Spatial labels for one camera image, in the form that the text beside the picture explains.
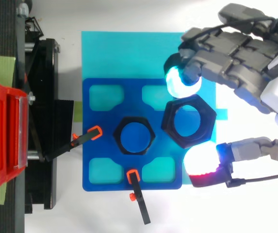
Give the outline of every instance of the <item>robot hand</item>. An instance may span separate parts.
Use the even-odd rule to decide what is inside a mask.
[[[179,53],[164,65],[168,91],[176,98],[190,96],[200,89],[203,77],[233,88],[264,114],[275,112],[278,124],[278,19],[233,3],[219,18],[224,25],[191,28],[182,36]],[[220,29],[226,26],[241,33]],[[246,35],[250,33],[263,41]]]

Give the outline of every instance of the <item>orange clamp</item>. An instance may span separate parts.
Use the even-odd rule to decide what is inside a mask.
[[[134,193],[130,193],[130,194],[129,194],[129,197],[130,197],[130,200],[131,200],[131,201],[137,200],[137,198],[135,197],[135,194],[134,194]]]
[[[138,181],[140,181],[140,176],[139,176],[138,170],[137,169],[131,169],[131,170],[127,171],[127,179],[128,179],[129,184],[131,184],[131,179],[130,179],[130,174],[131,173],[135,173],[137,175]]]
[[[101,137],[101,136],[103,135],[102,129],[100,128],[99,125],[96,125],[96,126],[90,128],[89,130],[87,130],[87,133],[90,132],[90,131],[92,131],[92,130],[95,130],[95,129],[98,129],[98,131],[99,131],[100,134],[97,135],[97,136],[95,136],[95,137],[93,137],[91,140],[96,140],[97,138],[99,138],[99,137]]]
[[[76,140],[79,138],[76,133],[72,134],[72,136],[73,136],[73,140]]]

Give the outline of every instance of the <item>cyan mat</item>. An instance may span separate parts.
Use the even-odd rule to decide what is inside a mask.
[[[126,172],[132,168],[139,171],[142,189],[177,189],[190,183],[182,165],[187,149],[160,128],[165,105],[173,99],[163,66],[177,52],[181,35],[82,32],[83,132],[94,125],[103,129],[101,138],[83,146],[86,191],[130,190]],[[217,112],[217,120],[227,119],[227,110],[216,109],[215,83],[204,79],[198,94]],[[113,137],[122,118],[129,116],[148,119],[156,134],[145,155],[123,154]],[[175,126],[187,135],[199,122],[198,113],[185,108],[178,111]]]

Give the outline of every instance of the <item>plastic nut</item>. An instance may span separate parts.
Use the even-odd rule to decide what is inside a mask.
[[[143,151],[139,151],[139,152],[130,152],[128,151],[127,149],[124,148],[124,146],[122,145],[122,142],[121,142],[121,133],[124,129],[124,127],[130,123],[133,123],[133,122],[137,122],[137,123],[141,123],[143,125],[146,126],[146,128],[148,129],[149,133],[150,133],[150,141],[149,141],[149,144],[148,146],[143,150]],[[154,141],[156,135],[150,125],[150,123],[148,122],[148,120],[144,117],[139,117],[139,116],[126,116],[124,117],[119,125],[117,126],[117,128],[115,129],[114,133],[113,133],[113,137],[120,149],[120,151],[123,153],[123,154],[129,154],[129,155],[144,155],[147,150],[150,148],[152,142]]]
[[[176,112],[185,105],[193,106],[200,115],[200,126],[198,130],[190,136],[181,136],[174,126]],[[162,130],[164,130],[181,148],[186,149],[209,141],[212,136],[215,120],[216,112],[199,95],[192,95],[167,103],[162,121]]]

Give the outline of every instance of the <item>bolt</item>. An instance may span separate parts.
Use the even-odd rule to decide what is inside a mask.
[[[32,91],[28,95],[29,105],[32,105],[35,101],[35,96],[33,95]]]
[[[55,52],[60,53],[61,52],[61,47],[60,45],[55,45]]]
[[[19,17],[23,17],[23,18],[27,18],[29,16],[29,8],[26,3],[23,2],[23,3],[19,4],[19,6],[17,8],[17,15]]]

